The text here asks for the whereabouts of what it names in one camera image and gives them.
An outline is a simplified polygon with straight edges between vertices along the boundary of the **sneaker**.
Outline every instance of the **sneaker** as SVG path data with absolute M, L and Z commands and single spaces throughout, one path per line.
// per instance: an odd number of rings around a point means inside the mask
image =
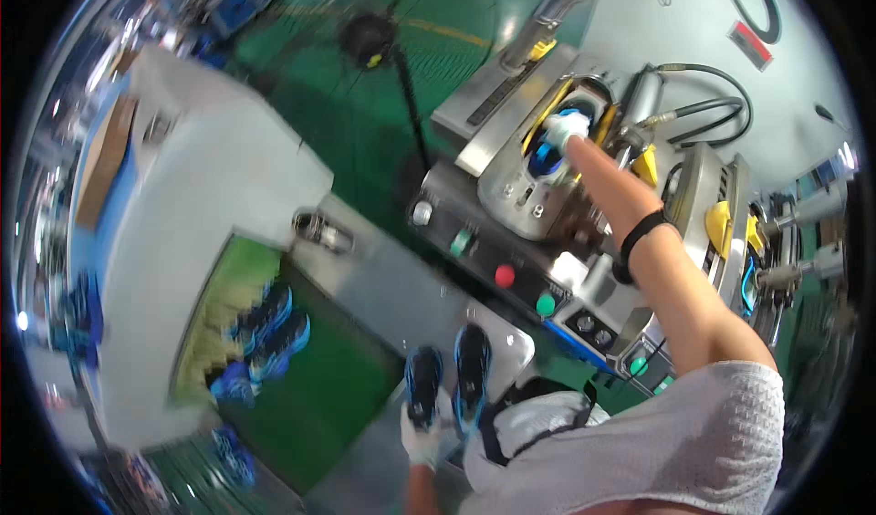
M 487 400 L 487 377 L 490 375 L 492 348 L 484 330 L 474 323 L 459 329 L 453 350 L 457 384 L 453 410 L 463 436 L 477 428 Z
M 289 369 L 289 358 L 310 340 L 310 316 L 293 311 L 271 336 L 244 361 L 249 366 L 252 389 L 257 394 L 266 378 L 280 378 Z
M 207 388 L 218 400 L 242 400 L 249 408 L 256 405 L 250 372 L 242 361 L 229 361 L 228 366 L 216 368 L 204 377 Z
M 407 355 L 405 362 L 405 389 L 407 390 L 407 417 L 417 429 L 427 430 L 438 412 L 435 400 L 444 374 L 441 353 L 430 346 L 422 346 Z
M 292 290 L 283 281 L 275 281 L 262 302 L 246 314 L 237 317 L 229 330 L 231 340 L 244 346 L 244 356 L 264 343 L 292 312 Z
M 252 455 L 237 439 L 230 427 L 218 427 L 212 431 L 216 455 L 237 484 L 256 484 L 255 464 Z

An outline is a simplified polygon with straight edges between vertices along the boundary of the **person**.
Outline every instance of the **person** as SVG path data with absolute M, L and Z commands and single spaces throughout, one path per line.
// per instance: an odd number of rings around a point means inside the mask
M 576 391 L 548 388 L 510 406 L 484 403 L 469 415 L 481 421 L 465 437 L 474 493 L 460 512 L 763 512 L 782 462 L 782 378 L 772 355 L 718 297 L 675 227 L 654 220 L 661 199 L 588 140 L 587 118 L 550 116 L 545 126 L 547 141 L 581 173 L 621 255 L 630 237 L 626 265 L 662 326 L 677 378 L 661 395 L 609 419 L 595 418 L 597 407 L 587 411 L 586 396 Z M 409 359 L 415 370 L 428 360 L 422 355 Z M 417 413 L 424 383 L 420 374 L 410 378 L 401 414 L 411 459 L 407 513 L 433 515 L 441 426 Z

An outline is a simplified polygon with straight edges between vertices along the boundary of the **cardboard box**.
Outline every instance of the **cardboard box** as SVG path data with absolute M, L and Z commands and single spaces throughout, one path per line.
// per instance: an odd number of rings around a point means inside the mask
M 101 217 L 110 186 L 128 149 L 130 127 L 137 99 L 121 95 L 94 135 L 82 171 L 75 222 L 94 230 Z

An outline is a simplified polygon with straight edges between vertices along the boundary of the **white glove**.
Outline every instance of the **white glove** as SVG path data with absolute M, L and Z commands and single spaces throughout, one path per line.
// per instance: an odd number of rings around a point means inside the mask
M 566 153 L 566 142 L 572 135 L 587 138 L 590 130 L 590 120 L 580 112 L 568 115 L 551 114 L 542 122 L 547 130 L 545 140 L 560 153 Z
M 434 471 L 438 464 L 438 447 L 441 445 L 441 421 L 435 418 L 428 432 L 413 426 L 407 417 L 407 403 L 401 406 L 401 444 L 404 445 L 411 465 L 425 464 Z

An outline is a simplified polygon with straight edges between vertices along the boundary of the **metal table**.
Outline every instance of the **metal table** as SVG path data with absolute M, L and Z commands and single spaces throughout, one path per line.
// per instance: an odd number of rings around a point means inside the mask
M 339 257 L 320 246 L 297 241 L 292 246 L 295 264 L 400 356 L 422 344 L 439 349 L 445 361 L 445 392 L 452 392 L 456 383 L 452 364 L 455 336 L 468 322 L 480 325 L 493 347 L 487 383 L 490 400 L 501 397 L 529 365 L 535 346 L 528 334 L 435 275 L 420 258 L 334 195 L 326 196 L 318 210 L 355 236 L 354 249 Z M 386 513 L 400 502 L 408 470 L 399 427 L 404 391 L 402 382 L 346 457 L 307 494 L 308 512 Z M 442 413 L 445 418 L 452 417 L 449 406 Z M 454 433 L 445 433 L 442 452 L 449 454 L 459 444 Z M 437 477 L 443 496 L 458 498 L 466 492 L 464 476 L 455 466 L 442 464 Z

